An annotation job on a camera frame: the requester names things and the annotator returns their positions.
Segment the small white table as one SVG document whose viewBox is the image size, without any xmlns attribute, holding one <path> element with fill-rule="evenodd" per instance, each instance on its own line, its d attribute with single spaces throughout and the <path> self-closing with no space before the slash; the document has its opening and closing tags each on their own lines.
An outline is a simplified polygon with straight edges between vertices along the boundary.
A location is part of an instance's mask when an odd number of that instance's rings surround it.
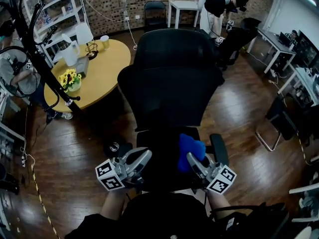
<svg viewBox="0 0 319 239">
<path fill-rule="evenodd" d="M 199 10 L 198 5 L 196 1 L 190 1 L 190 0 L 169 0 L 168 1 L 168 17 L 167 17 L 167 27 L 170 28 L 171 25 L 171 12 L 172 8 L 175 8 L 175 29 L 178 29 L 179 26 L 179 17 L 180 17 L 180 11 L 181 10 L 187 10 L 187 11 L 195 11 L 195 19 L 193 22 L 193 27 L 196 27 L 198 17 L 199 17 Z"/>
</svg>

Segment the round wooden table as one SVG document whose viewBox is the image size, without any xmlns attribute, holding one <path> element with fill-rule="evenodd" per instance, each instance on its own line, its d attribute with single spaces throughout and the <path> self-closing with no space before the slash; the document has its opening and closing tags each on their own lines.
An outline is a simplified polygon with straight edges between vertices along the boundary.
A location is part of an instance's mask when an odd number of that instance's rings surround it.
<svg viewBox="0 0 319 239">
<path fill-rule="evenodd" d="M 80 97 L 79 101 L 74 101 L 80 109 L 87 108 L 100 101 L 116 88 L 118 74 L 131 61 L 129 48 L 118 40 L 110 39 L 110 47 L 106 50 L 104 50 L 100 40 L 97 40 L 95 44 L 98 45 L 99 53 L 97 57 L 89 61 L 87 74 L 85 78 L 82 78 L 80 89 L 75 92 L 68 92 L 72 97 Z M 55 64 L 51 72 L 57 78 L 67 68 L 62 58 Z M 47 84 L 44 87 L 44 97 L 48 105 L 52 105 L 57 101 L 56 95 Z M 59 103 L 53 109 L 63 113 L 71 112 L 61 97 Z"/>
</svg>

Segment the white frame chair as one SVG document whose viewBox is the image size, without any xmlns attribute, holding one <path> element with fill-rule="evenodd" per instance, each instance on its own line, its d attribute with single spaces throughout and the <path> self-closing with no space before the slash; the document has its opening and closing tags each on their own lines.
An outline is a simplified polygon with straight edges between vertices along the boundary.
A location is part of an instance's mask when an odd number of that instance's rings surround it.
<svg viewBox="0 0 319 239">
<path fill-rule="evenodd" d="M 319 182 L 312 185 L 295 188 L 289 194 L 303 194 L 299 199 L 299 207 L 303 217 L 293 218 L 292 223 L 319 222 Z"/>
</svg>

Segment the black cantilever chair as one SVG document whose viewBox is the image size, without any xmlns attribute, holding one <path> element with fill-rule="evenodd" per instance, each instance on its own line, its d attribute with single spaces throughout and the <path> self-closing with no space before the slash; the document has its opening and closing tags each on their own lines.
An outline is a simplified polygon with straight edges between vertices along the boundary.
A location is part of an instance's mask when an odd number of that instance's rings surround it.
<svg viewBox="0 0 319 239">
<path fill-rule="evenodd" d="M 275 97 L 265 117 L 256 125 L 255 135 L 269 152 L 276 149 L 281 138 L 288 141 L 299 132 L 293 112 L 286 103 L 288 100 L 290 100 L 290 103 L 295 101 L 291 94 Z M 259 128 L 266 122 L 269 122 L 277 132 L 277 138 L 273 146 L 269 146 L 259 132 Z"/>
</svg>

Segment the person's left forearm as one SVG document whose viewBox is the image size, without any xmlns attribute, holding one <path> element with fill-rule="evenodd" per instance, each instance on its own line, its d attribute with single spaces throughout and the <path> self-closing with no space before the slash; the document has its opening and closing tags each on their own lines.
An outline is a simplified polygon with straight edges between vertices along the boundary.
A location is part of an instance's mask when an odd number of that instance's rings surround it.
<svg viewBox="0 0 319 239">
<path fill-rule="evenodd" d="M 111 220 L 118 220 L 122 215 L 127 190 L 122 188 L 110 191 L 100 211 L 100 215 Z"/>
</svg>

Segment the black folding chair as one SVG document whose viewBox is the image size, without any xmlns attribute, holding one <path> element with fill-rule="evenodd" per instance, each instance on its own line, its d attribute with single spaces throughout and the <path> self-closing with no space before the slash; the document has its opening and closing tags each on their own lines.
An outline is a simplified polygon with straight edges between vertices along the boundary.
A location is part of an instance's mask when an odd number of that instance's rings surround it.
<svg viewBox="0 0 319 239">
<path fill-rule="evenodd" d="M 166 25 L 166 6 L 162 1 L 148 1 L 144 6 L 145 32 L 164 29 Z"/>
</svg>

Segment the black computer monitor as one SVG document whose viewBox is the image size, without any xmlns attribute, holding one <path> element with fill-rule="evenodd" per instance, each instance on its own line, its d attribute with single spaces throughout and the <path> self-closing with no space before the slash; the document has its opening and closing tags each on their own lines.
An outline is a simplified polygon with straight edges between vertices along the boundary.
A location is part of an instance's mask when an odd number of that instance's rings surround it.
<svg viewBox="0 0 319 239">
<path fill-rule="evenodd" d="M 319 49 L 316 48 L 302 31 L 299 33 L 297 54 L 308 68 L 319 70 Z"/>
</svg>

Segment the black office chair seat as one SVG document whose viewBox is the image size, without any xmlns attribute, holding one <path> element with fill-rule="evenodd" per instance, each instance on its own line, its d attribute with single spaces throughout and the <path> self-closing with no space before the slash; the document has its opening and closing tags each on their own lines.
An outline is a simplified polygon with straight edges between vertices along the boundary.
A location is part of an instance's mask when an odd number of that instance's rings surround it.
<svg viewBox="0 0 319 239">
<path fill-rule="evenodd" d="M 144 170 L 141 188 L 146 192 L 173 192 L 184 189 L 204 187 L 192 168 L 187 173 L 178 170 L 179 135 L 184 133 L 199 140 L 199 133 L 194 127 L 171 127 L 159 130 L 147 130 L 137 135 L 137 147 L 147 147 L 152 157 Z"/>
</svg>

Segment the white kettle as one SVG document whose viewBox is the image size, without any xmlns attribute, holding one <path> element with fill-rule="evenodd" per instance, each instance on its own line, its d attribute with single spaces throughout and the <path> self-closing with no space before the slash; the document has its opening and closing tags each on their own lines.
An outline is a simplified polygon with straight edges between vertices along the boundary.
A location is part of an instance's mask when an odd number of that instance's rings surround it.
<svg viewBox="0 0 319 239">
<path fill-rule="evenodd" d="M 76 40 L 71 40 L 66 34 L 62 34 L 63 40 L 66 42 L 61 48 L 60 52 L 65 60 L 67 66 L 73 66 L 77 63 L 80 48 Z"/>
</svg>

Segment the person's black clothing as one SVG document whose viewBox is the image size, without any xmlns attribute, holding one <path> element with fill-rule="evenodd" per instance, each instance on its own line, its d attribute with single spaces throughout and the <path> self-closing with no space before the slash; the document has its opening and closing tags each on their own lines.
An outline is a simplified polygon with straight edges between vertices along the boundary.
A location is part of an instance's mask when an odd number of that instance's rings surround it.
<svg viewBox="0 0 319 239">
<path fill-rule="evenodd" d="M 118 220 L 88 215 L 65 239 L 218 239 L 205 206 L 183 193 L 145 193 L 124 204 Z"/>
</svg>

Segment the black laptop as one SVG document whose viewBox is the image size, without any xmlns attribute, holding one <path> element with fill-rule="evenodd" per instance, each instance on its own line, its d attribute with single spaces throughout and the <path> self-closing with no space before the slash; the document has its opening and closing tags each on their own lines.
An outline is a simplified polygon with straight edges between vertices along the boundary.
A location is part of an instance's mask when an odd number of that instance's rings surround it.
<svg viewBox="0 0 319 239">
<path fill-rule="evenodd" d="M 279 41 L 286 47 L 290 47 L 291 45 L 291 40 L 289 37 L 287 37 L 285 34 L 282 32 L 279 35 Z"/>
</svg>

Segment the sunflower bouquet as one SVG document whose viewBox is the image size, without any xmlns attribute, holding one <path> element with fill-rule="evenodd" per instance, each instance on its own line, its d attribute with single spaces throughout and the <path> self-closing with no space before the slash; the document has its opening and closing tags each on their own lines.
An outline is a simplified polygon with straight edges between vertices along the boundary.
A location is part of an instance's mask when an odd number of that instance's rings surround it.
<svg viewBox="0 0 319 239">
<path fill-rule="evenodd" d="M 59 75 L 58 81 L 64 92 L 75 92 L 81 88 L 82 75 L 78 74 L 75 68 L 71 68 Z"/>
</svg>

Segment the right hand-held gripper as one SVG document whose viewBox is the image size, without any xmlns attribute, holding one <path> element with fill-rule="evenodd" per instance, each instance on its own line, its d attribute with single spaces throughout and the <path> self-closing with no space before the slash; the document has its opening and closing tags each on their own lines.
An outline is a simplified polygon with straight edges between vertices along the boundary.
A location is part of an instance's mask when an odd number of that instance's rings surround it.
<svg viewBox="0 0 319 239">
<path fill-rule="evenodd" d="M 192 153 L 186 155 L 193 172 L 199 178 L 199 182 L 208 191 L 223 195 L 236 179 L 236 173 L 227 165 L 214 162 L 209 155 L 205 155 L 199 161 Z"/>
</svg>

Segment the black mesh chair backrest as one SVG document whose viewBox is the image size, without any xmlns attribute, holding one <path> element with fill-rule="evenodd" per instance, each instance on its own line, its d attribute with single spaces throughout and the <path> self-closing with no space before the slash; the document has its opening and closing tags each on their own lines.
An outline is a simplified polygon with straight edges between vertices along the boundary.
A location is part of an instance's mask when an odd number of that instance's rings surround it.
<svg viewBox="0 0 319 239">
<path fill-rule="evenodd" d="M 141 69 L 130 65 L 118 75 L 137 131 L 200 126 L 212 95 L 223 83 L 218 68 Z"/>
</svg>

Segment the blue cloth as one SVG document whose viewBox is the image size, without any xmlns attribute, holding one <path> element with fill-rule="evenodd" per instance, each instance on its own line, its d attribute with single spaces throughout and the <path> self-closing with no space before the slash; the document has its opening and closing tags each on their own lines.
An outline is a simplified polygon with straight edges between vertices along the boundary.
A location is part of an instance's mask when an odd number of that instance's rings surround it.
<svg viewBox="0 0 319 239">
<path fill-rule="evenodd" d="M 191 136 L 184 133 L 179 135 L 179 159 L 177 162 L 178 170 L 187 173 L 191 170 L 191 166 L 187 161 L 187 154 L 192 153 L 198 161 L 203 161 L 205 157 L 206 147 L 202 141 L 195 140 Z"/>
</svg>

